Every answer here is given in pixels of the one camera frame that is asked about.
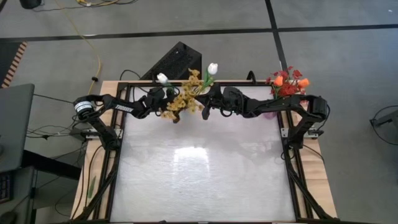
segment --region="wooden edge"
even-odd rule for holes
[[[187,80],[171,80],[170,83],[179,83],[179,82],[186,82]],[[102,87],[101,87],[101,92],[100,95],[103,94],[110,94],[112,96],[116,96],[117,88],[118,88],[118,83],[152,83],[150,80],[132,80],[132,81],[103,81]],[[216,82],[252,82],[251,80],[217,80]],[[108,110],[105,112],[102,116],[101,119],[103,122],[107,125],[110,125],[111,118],[112,118],[112,110]],[[300,121],[300,116],[298,116],[297,113],[292,113],[293,117],[293,122],[296,125]],[[121,116],[118,114],[117,118],[117,123],[120,124]],[[282,120],[285,126],[287,126],[287,117],[286,117],[286,112],[282,112]],[[84,179],[84,186],[83,186],[83,195],[80,206],[77,208],[76,215],[77,217],[82,211],[83,211],[83,206],[85,204],[85,195],[87,193],[88,187],[87,187],[87,178],[88,178],[88,164],[90,164],[91,158],[93,157],[93,154],[95,150],[98,148],[100,145],[100,140],[92,140],[88,143],[87,150],[86,150],[86,157],[85,157],[85,167],[82,172],[85,173],[85,179]],[[304,144],[306,146],[311,147],[312,149],[316,150],[317,152],[320,153],[320,147],[319,143],[317,140],[312,140],[312,139],[305,139]],[[327,212],[327,214],[336,217],[336,210],[335,210],[335,204],[333,203],[333,198],[331,196],[331,191],[330,191],[330,186],[328,182],[328,178],[326,175],[326,170],[325,166],[323,165],[322,160],[319,158],[318,155],[316,155],[314,152],[311,150],[308,150],[306,148],[303,148],[300,150],[300,155],[302,158],[302,164],[303,164],[303,169],[305,173],[305,179],[307,181],[307,188],[310,191],[310,193],[313,195],[315,200],[319,203],[319,205]],[[96,183],[94,186],[94,191],[93,191],[93,196],[95,195],[96,191],[98,190],[98,184],[99,184],[99,179],[100,179],[100,174],[101,174],[101,168],[103,165],[103,159],[104,159],[104,150],[100,149],[93,161],[92,168],[91,168],[91,174],[90,178],[92,179],[94,176],[96,177]],[[110,160],[109,166],[108,166],[108,172],[110,171],[110,168],[113,164],[113,159]],[[80,199],[81,195],[81,188],[82,188],[82,175],[80,176],[76,196],[75,196],[75,202],[73,204],[73,209],[72,209],[72,214],[76,210],[76,207],[78,205],[78,201]],[[302,214],[302,217],[305,218],[305,207],[304,207],[304,199],[301,194],[301,191],[297,188],[297,197],[298,197],[298,203],[300,207],[300,213]],[[101,203],[100,207],[100,212],[99,212],[99,218],[104,218],[105,213],[106,213],[106,205],[108,202],[108,195],[109,195],[109,188],[103,195],[103,200]]]

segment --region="orange flower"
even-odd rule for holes
[[[298,81],[297,85],[299,88],[305,88],[310,84],[310,81],[307,78],[304,78],[303,80]]]
[[[284,78],[280,75],[276,77],[276,79],[274,80],[275,86],[282,86],[283,83],[284,83]]]

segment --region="red flower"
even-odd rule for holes
[[[299,79],[299,78],[302,77],[302,76],[303,76],[303,74],[301,74],[300,71],[298,71],[298,70],[294,70],[294,71],[293,71],[293,78],[294,78],[294,79]]]
[[[279,71],[279,75],[281,75],[284,78],[284,80],[289,77],[289,74],[285,71]]]
[[[278,96],[289,96],[295,94],[298,91],[299,89],[297,88],[297,86],[290,83],[284,83],[278,91]]]

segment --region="white tulip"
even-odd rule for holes
[[[207,68],[207,72],[209,75],[216,75],[218,70],[218,64],[217,63],[210,63],[209,67]]]
[[[165,75],[165,74],[163,74],[163,73],[159,73],[158,75],[157,75],[157,79],[158,79],[158,81],[161,83],[161,84],[166,84],[167,82],[168,82],[168,78],[167,78],[167,76]]]

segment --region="black metal frame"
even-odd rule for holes
[[[252,71],[249,72],[247,80],[251,80],[252,82],[218,82],[218,83],[220,84],[220,86],[270,86],[269,84],[265,84],[264,82],[261,82],[261,83],[257,82]],[[180,86],[181,83],[173,83],[173,85]],[[121,95],[122,95],[122,91],[125,90],[126,91],[126,97],[124,99],[125,100],[129,100],[130,92],[131,92],[131,90],[132,90],[132,88],[134,86],[154,87],[154,86],[161,86],[161,84],[154,83],[154,82],[152,82],[152,83],[118,83],[116,97],[120,98]],[[112,120],[111,120],[111,126],[113,128],[116,127],[116,118],[118,116],[118,113],[119,112],[116,111],[116,110],[113,111]],[[120,128],[124,129],[124,121],[126,119],[127,113],[126,112],[122,112],[122,111],[121,111],[121,113],[122,113],[122,115],[121,115],[122,116],[122,121],[121,121],[121,124],[120,124],[120,126],[121,126]],[[282,120],[282,116],[281,116],[280,112],[278,112],[278,114],[277,114],[277,119],[278,119],[279,128],[283,128],[284,125],[283,125],[283,120]],[[291,164],[291,160],[290,160],[290,156],[289,156],[290,147],[287,144],[287,141],[286,141],[287,138],[282,137],[282,135],[280,137],[281,137],[281,140],[282,140],[282,147],[284,149],[285,165],[286,165],[286,168],[289,169],[289,166],[292,165]],[[105,152],[103,167],[102,167],[102,170],[101,170],[101,176],[100,176],[100,181],[99,181],[100,183],[103,183],[105,178],[106,178],[110,155],[111,155],[110,151],[106,151]],[[301,170],[301,172],[299,172],[299,178],[300,178],[300,181],[302,181],[304,186],[306,187],[301,158],[300,158],[300,156],[298,156],[297,158],[299,160],[299,162],[297,163],[297,166],[299,167],[298,169]],[[114,162],[118,163],[119,159],[120,159],[120,152],[116,151]],[[110,189],[109,189],[109,197],[108,197],[108,201],[107,201],[107,204],[106,204],[106,214],[105,214],[105,219],[107,219],[107,220],[109,220],[110,217],[111,217],[111,208],[112,208],[113,199],[114,199],[114,188],[115,188],[115,185],[116,185],[116,178],[117,177],[115,177],[113,179],[111,185],[109,186],[110,187]],[[288,175],[288,180],[289,180],[290,193],[292,195],[292,203],[293,203],[293,209],[294,209],[294,213],[295,213],[295,218],[296,218],[296,220],[298,220],[299,218],[301,218],[301,215],[300,215],[300,207],[299,207],[299,203],[298,203],[295,183],[294,183],[294,180],[289,175]],[[308,210],[312,211],[310,206],[307,205],[307,204],[308,203],[306,201],[306,209],[307,209],[307,206],[308,206]],[[101,203],[99,203],[96,206],[95,210],[94,210],[94,216],[93,216],[94,219],[99,218],[100,206],[101,206]]]

